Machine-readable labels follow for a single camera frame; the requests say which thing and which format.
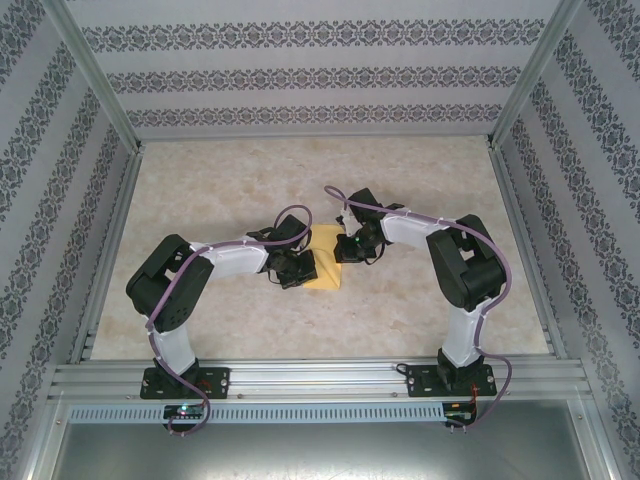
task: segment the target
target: yellow cloth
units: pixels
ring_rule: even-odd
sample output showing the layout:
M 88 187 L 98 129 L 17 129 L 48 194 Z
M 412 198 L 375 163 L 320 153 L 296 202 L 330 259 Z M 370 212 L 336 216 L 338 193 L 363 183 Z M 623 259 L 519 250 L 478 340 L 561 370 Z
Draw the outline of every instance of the yellow cloth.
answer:
M 338 290 L 342 278 L 342 265 L 336 263 L 333 249 L 336 248 L 336 236 L 344 233 L 339 225 L 312 225 L 311 243 L 307 250 L 313 252 L 316 261 L 316 273 L 318 278 L 309 280 L 304 288 L 319 290 Z

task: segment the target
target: metal bar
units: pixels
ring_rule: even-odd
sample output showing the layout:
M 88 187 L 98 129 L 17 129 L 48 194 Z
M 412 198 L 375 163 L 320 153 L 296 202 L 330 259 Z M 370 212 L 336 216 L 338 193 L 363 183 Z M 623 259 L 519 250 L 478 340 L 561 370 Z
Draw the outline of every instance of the metal bar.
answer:
M 595 401 L 593 399 L 568 400 L 567 406 L 589 476 L 621 479 Z
M 71 407 L 74 424 L 158 424 L 163 421 L 164 405 L 77 405 Z M 422 401 L 410 405 L 393 403 L 358 404 L 216 404 L 209 423 L 375 423 L 443 422 L 442 402 Z M 175 423 L 193 423 L 194 420 Z
M 127 151 L 133 152 L 139 145 L 140 140 L 136 136 L 129 117 L 127 117 L 124 108 L 120 105 L 109 80 L 107 80 L 106 75 L 100 68 L 80 27 L 78 27 L 73 15 L 71 15 L 67 3 L 65 0 L 43 0 L 42 6 L 56 26 L 80 70 L 82 70 L 89 86 L 98 97 L 98 100 L 100 100 L 100 104 L 118 135 L 120 135 Z
M 582 0 L 561 0 L 556 7 L 531 57 L 529 57 L 527 65 L 524 67 L 522 74 L 520 74 L 516 86 L 513 88 L 511 95 L 509 95 L 502 112 L 500 112 L 496 126 L 491 134 L 494 145 L 500 145 L 507 137 L 511 125 L 513 125 L 513 122 L 520 114 L 520 110 L 522 110 L 522 105 L 524 105 L 533 86 L 540 78 L 544 67 L 553 55 L 553 50 L 558 45 L 560 38 L 564 35 L 581 4 Z
M 45 406 L 26 468 L 16 478 L 49 480 L 53 477 L 70 411 L 70 407 L 62 403 Z
M 289 138 L 315 138 L 315 137 L 468 137 L 486 135 L 492 128 L 490 122 L 481 125 L 458 124 L 456 130 L 450 124 L 429 124 L 429 130 L 425 126 L 411 123 L 386 123 L 386 124 L 286 124 L 286 125 L 256 125 L 249 132 L 241 132 L 231 127 L 224 132 L 184 132 L 184 135 L 158 134 L 157 137 L 148 137 L 143 134 L 142 142 L 166 143 L 166 142 L 209 142 L 217 140 L 259 140 L 259 139 L 289 139 Z
M 113 267 L 116 262 L 116 256 L 118 254 L 118 247 L 120 246 L 120 240 L 122 239 L 122 232 L 127 221 L 127 215 L 129 213 L 129 206 L 131 205 L 131 199 L 133 198 L 133 192 L 135 190 L 136 181 L 138 179 L 138 172 L 140 171 L 140 164 L 142 157 L 144 156 L 144 146 L 137 149 L 136 152 L 131 154 L 129 164 L 127 165 L 127 172 L 125 174 L 124 186 L 118 198 L 118 204 L 116 205 L 115 217 L 109 227 L 109 233 L 105 240 L 105 251 L 100 257 L 100 263 L 97 270 L 97 278 L 93 285 L 91 295 L 87 302 L 87 308 L 85 310 L 84 318 L 80 324 L 80 330 L 75 345 L 73 346 L 73 352 L 71 354 L 70 361 L 72 363 L 79 363 L 89 352 L 85 352 L 85 346 L 87 345 L 87 337 L 89 332 L 97 332 L 98 322 L 100 321 L 100 315 L 102 315 L 102 308 L 104 306 L 105 299 L 107 297 L 107 287 L 111 280 L 111 274 L 113 273 Z
M 399 359 L 331 361 L 202 361 L 202 366 L 231 369 L 232 402 L 415 402 L 407 395 L 405 378 L 395 371 Z M 402 363 L 435 364 L 434 358 L 402 359 Z M 504 365 L 489 362 L 502 386 Z M 514 375 L 507 400 L 570 399 L 590 395 L 579 360 L 549 356 L 513 357 Z M 139 400 L 140 383 L 150 362 L 93 362 L 60 365 L 54 374 L 51 402 L 120 403 Z M 433 398 L 464 401 L 469 397 Z
M 496 175 L 496 180 L 498 181 L 502 201 L 504 202 L 505 209 L 507 210 L 507 216 L 511 223 L 513 236 L 515 237 L 518 252 L 520 253 L 520 259 L 522 260 L 525 276 L 529 282 L 531 296 L 533 297 L 533 303 L 536 306 L 538 317 L 543 325 L 548 329 L 555 354 L 558 358 L 568 358 L 569 355 L 567 354 L 564 342 L 562 341 L 558 323 L 553 315 L 553 310 L 549 303 L 549 297 L 547 296 L 547 291 L 544 287 L 540 270 L 538 265 L 534 263 L 534 259 L 536 257 L 533 253 L 531 240 L 527 233 L 522 212 L 518 207 L 518 200 L 516 199 L 513 185 L 511 185 L 511 182 L 509 181 L 504 158 L 502 158 L 500 149 L 490 147 L 489 157 L 491 157 L 491 163 L 493 164 L 493 170 Z

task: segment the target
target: beige marble floor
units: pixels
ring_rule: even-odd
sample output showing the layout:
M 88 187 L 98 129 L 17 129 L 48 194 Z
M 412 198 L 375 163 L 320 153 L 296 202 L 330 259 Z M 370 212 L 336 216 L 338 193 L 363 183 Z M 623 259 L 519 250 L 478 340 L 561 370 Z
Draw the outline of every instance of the beige marble floor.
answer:
M 125 285 L 166 235 L 236 239 L 271 225 L 292 203 L 309 206 L 315 223 L 333 223 L 340 203 L 323 192 L 325 184 L 347 194 L 369 187 L 385 205 L 430 215 L 479 215 L 514 272 L 510 296 L 486 323 L 483 346 L 547 352 L 484 139 L 395 137 L 150 144 L 92 358 L 151 357 Z M 393 245 L 371 267 L 346 265 L 339 291 L 283 291 L 265 275 L 213 282 L 189 319 L 189 334 L 200 358 L 434 355 L 447 314 L 427 254 Z

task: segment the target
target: cable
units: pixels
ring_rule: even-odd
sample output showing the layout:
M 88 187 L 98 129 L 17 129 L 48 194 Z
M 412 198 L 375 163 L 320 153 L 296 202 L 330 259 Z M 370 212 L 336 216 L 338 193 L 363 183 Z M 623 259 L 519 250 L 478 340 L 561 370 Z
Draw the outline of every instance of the cable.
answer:
M 271 280 L 271 270 L 267 271 L 267 278 L 269 279 L 269 281 L 271 283 L 273 283 L 274 285 L 282 285 L 280 282 L 274 282 L 273 280 Z
M 490 302 L 487 305 L 485 305 L 485 307 L 480 312 L 480 319 L 478 320 L 478 325 L 476 325 L 476 330 L 475 330 L 475 333 L 473 335 L 473 346 L 480 353 L 480 355 L 484 355 L 487 358 L 493 358 L 495 360 L 500 360 L 500 361 L 504 362 L 504 364 L 507 366 L 507 378 L 505 379 L 504 385 L 502 386 L 502 388 L 498 392 L 498 395 L 496 395 L 496 398 L 493 400 L 493 402 L 491 403 L 489 408 L 485 411 L 485 413 L 480 418 L 478 418 L 475 422 L 473 422 L 471 425 L 469 425 L 468 428 L 472 428 L 472 427 L 477 426 L 478 423 L 481 420 L 484 420 L 484 418 L 487 417 L 495 409 L 495 407 L 498 405 L 498 402 L 500 401 L 500 399 L 506 393 L 507 388 L 509 387 L 509 383 L 511 383 L 511 377 L 513 375 L 513 366 L 511 365 L 511 362 L 509 361 L 509 359 L 507 357 L 505 357 L 504 355 L 498 355 L 498 354 L 494 354 L 494 353 L 487 353 L 484 350 L 482 350 L 482 348 L 480 347 L 480 332 L 482 331 L 482 325 L 484 324 L 484 319 L 486 318 L 487 313 L 489 313 L 490 310 L 492 310 L 496 306 L 498 306 L 498 304 L 500 304 L 500 302 L 502 302 L 505 299 L 505 297 L 509 293 L 509 290 L 511 290 L 511 284 L 513 283 L 513 276 L 511 274 L 511 267 L 509 267 L 509 262 L 507 261 L 507 257 L 505 257 L 504 253 L 502 253 L 502 251 L 498 248 L 498 246 L 495 243 L 493 243 L 489 238 L 485 237 L 483 234 L 481 234 L 480 232 L 474 230 L 473 228 L 469 228 L 469 227 L 466 227 L 464 225 L 460 225 L 460 224 L 458 224 L 456 222 L 452 222 L 452 221 L 449 221 L 449 220 L 444 220 L 442 218 L 435 218 L 435 217 L 430 217 L 428 215 L 422 215 L 422 214 L 419 214 L 419 213 L 413 213 L 413 212 L 407 212 L 407 211 L 398 212 L 397 210 L 391 210 L 391 209 L 388 209 L 388 208 L 376 207 L 376 206 L 373 206 L 373 205 L 367 205 L 366 203 L 354 202 L 353 200 L 349 200 L 347 198 L 347 196 L 344 193 L 342 193 L 342 191 L 340 191 L 340 189 L 338 189 L 338 188 L 336 188 L 336 187 L 334 187 L 332 185 L 325 185 L 324 191 L 326 193 L 328 193 L 329 195 L 331 195 L 333 198 L 336 198 L 336 199 L 340 200 L 344 204 L 344 209 L 345 210 L 347 208 L 347 205 L 351 205 L 351 206 L 354 206 L 354 207 L 366 208 L 368 210 L 373 210 L 373 211 L 376 211 L 376 212 L 382 212 L 382 213 L 386 213 L 386 214 L 389 214 L 389 215 L 407 216 L 407 217 L 417 218 L 419 220 L 425 220 L 427 222 L 431 222 L 431 223 L 435 223 L 435 224 L 439 224 L 439 225 L 444 225 L 444 226 L 447 226 L 447 227 L 455 228 L 457 230 L 461 230 L 463 232 L 468 233 L 469 235 L 473 235 L 478 240 L 480 240 L 482 243 L 487 245 L 491 250 L 493 250 L 493 252 L 498 257 L 500 263 L 502 264 L 502 267 L 504 268 L 504 272 L 505 272 L 505 277 L 506 277 L 505 287 L 502 290 L 502 293 L 500 293 L 500 295 L 498 295 L 496 298 L 494 298 L 492 302 Z
M 478 412 L 478 387 L 475 383 L 471 384 L 471 403 L 473 403 L 473 412 L 471 415 Z
M 287 213 L 288 210 L 285 208 L 283 211 L 281 211 L 278 216 L 276 217 L 275 222 L 273 222 L 273 228 L 276 229 L 278 228 L 278 224 L 280 223 L 280 219 L 283 217 L 283 215 L 285 213 Z M 309 227 L 308 229 L 308 233 L 307 233 L 307 238 L 305 239 L 305 243 L 303 247 L 299 247 L 298 251 L 302 252 L 305 248 L 307 248 L 309 246 L 309 244 L 311 243 L 311 227 Z
M 287 238 L 285 240 L 278 240 L 276 242 L 258 242 L 258 241 L 246 241 L 246 240 L 233 240 L 233 241 L 229 241 L 229 242 L 220 242 L 220 243 L 215 243 L 215 244 L 208 244 L 208 245 L 205 245 L 202 248 L 199 248 L 198 250 L 193 252 L 191 255 L 189 255 L 189 257 L 187 257 L 187 259 L 184 261 L 184 263 L 180 266 L 180 268 L 176 272 L 175 276 L 173 277 L 173 279 L 169 283 L 169 286 L 167 287 L 167 289 L 165 290 L 164 294 L 160 298 L 160 301 L 158 302 L 158 304 L 154 308 L 153 312 L 151 313 L 151 316 L 149 317 L 149 320 L 147 320 L 147 323 L 145 324 L 145 327 L 147 328 L 147 335 L 149 336 L 149 343 L 151 344 L 151 349 L 153 350 L 153 353 L 156 356 L 156 360 L 157 360 L 158 364 L 169 375 L 171 375 L 171 377 L 173 377 L 175 380 L 177 380 L 182 385 L 187 387 L 189 390 L 191 390 L 192 392 L 195 392 L 200 398 L 202 398 L 204 406 L 205 406 L 205 409 L 206 409 L 206 413 L 205 413 L 204 417 L 202 418 L 202 420 L 200 421 L 200 423 L 197 423 L 190 430 L 188 430 L 186 432 L 176 432 L 175 430 L 173 430 L 173 428 L 172 428 L 173 420 L 175 418 L 178 418 L 178 417 L 171 417 L 169 419 L 169 424 L 168 424 L 168 430 L 169 430 L 169 433 L 171 435 L 179 435 L 181 437 L 185 437 L 187 435 L 191 435 L 192 433 L 197 432 L 202 427 L 204 427 L 204 425 L 209 421 L 209 417 L 211 416 L 211 402 L 209 401 L 209 397 L 207 397 L 206 393 L 204 393 L 202 390 L 200 390 L 195 385 L 192 385 L 191 383 L 187 382 L 178 373 L 173 371 L 171 369 L 171 367 L 169 367 L 167 362 L 165 362 L 164 359 L 162 358 L 162 355 L 160 354 L 160 349 L 158 348 L 158 345 L 156 344 L 156 340 L 155 340 L 155 338 L 153 336 L 153 332 L 155 330 L 154 323 L 155 323 L 156 319 L 158 318 L 158 315 L 160 315 L 160 312 L 162 311 L 162 309 L 164 308 L 165 304 L 167 303 L 167 300 L 169 299 L 169 296 L 171 295 L 171 292 L 173 292 L 173 289 L 176 287 L 176 285 L 177 285 L 178 281 L 180 280 L 180 278 L 182 277 L 182 275 L 184 275 L 184 272 L 187 270 L 189 265 L 199 255 L 201 255 L 201 254 L 203 254 L 205 252 L 208 252 L 210 250 L 213 250 L 214 248 L 221 248 L 221 247 L 240 247 L 240 246 L 263 247 L 263 246 L 287 245 L 287 244 L 290 244 L 292 242 L 295 242 L 296 240 L 300 240 L 305 235 L 307 235 L 307 233 L 309 233 L 309 231 L 311 230 L 311 223 L 313 222 L 313 215 L 311 214 L 311 210 L 309 210 L 306 206 L 304 206 L 304 205 L 289 205 L 287 208 L 285 208 L 284 210 L 282 210 L 278 214 L 277 219 L 280 219 L 280 217 L 284 213 L 288 212 L 289 210 L 294 210 L 294 209 L 302 209 L 305 212 L 307 212 L 307 215 L 309 216 L 309 220 L 307 221 L 307 226 L 305 227 L 305 229 L 302 232 L 300 232 L 295 237 Z
M 382 255 L 384 255 L 384 249 L 385 249 L 385 245 L 386 244 L 382 244 L 382 246 L 380 247 L 380 255 L 378 255 L 375 260 L 373 262 L 370 262 L 369 260 L 367 260 L 366 258 L 364 259 L 364 263 L 366 263 L 367 265 L 373 265 L 374 263 L 376 263 L 378 260 L 380 260 L 382 258 Z

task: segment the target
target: patterned wallpaper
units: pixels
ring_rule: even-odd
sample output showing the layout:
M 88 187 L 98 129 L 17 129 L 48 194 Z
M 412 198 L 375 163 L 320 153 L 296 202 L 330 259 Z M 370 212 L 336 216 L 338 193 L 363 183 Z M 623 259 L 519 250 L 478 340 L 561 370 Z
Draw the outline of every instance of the patterned wallpaper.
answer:
M 68 5 L 151 139 L 489 133 L 557 0 Z
M 37 0 L 0 5 L 0 479 L 77 335 L 128 153 Z
M 638 25 L 632 1 L 584 3 L 501 146 L 623 478 L 640 478 Z

